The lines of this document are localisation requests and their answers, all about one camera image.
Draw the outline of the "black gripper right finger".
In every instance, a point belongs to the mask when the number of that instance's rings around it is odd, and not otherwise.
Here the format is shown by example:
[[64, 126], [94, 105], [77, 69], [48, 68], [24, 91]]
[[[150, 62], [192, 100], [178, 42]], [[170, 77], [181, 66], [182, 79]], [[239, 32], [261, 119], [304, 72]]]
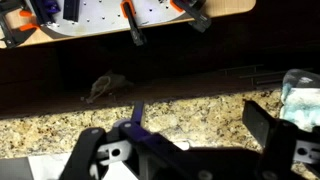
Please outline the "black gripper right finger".
[[291, 170], [300, 162], [317, 178], [320, 177], [320, 134], [315, 126], [311, 132], [294, 123], [273, 118], [255, 101], [246, 101], [242, 122], [263, 147], [256, 168], [260, 180], [304, 180]]

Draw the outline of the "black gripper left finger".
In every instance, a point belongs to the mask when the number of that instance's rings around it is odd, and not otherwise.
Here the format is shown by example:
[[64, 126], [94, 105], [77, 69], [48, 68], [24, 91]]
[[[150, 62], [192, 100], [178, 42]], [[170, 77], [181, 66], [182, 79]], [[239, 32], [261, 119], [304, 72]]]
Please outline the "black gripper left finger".
[[83, 130], [59, 180], [102, 180], [116, 162], [138, 180], [185, 180], [175, 158], [182, 150], [160, 134], [146, 131], [141, 126], [144, 113], [144, 103], [136, 102], [131, 118], [117, 121], [110, 131]]

